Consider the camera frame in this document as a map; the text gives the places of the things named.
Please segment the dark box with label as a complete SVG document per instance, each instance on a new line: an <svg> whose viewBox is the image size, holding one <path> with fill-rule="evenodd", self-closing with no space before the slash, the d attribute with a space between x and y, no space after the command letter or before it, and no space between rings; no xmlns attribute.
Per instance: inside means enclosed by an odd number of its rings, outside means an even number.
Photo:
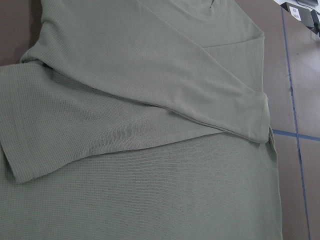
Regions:
<svg viewBox="0 0 320 240"><path fill-rule="evenodd" d="M309 29L314 29L316 25L320 24L320 19L315 10L309 10L289 2L284 2L280 6Z"/></svg>

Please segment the olive green long-sleeve shirt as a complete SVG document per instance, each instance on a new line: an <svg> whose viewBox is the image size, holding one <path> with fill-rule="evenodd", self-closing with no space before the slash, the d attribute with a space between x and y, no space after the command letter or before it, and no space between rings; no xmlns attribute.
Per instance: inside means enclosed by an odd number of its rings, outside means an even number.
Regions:
<svg viewBox="0 0 320 240"><path fill-rule="evenodd" d="M280 240L264 32L233 0L43 0L0 69L3 240Z"/></svg>

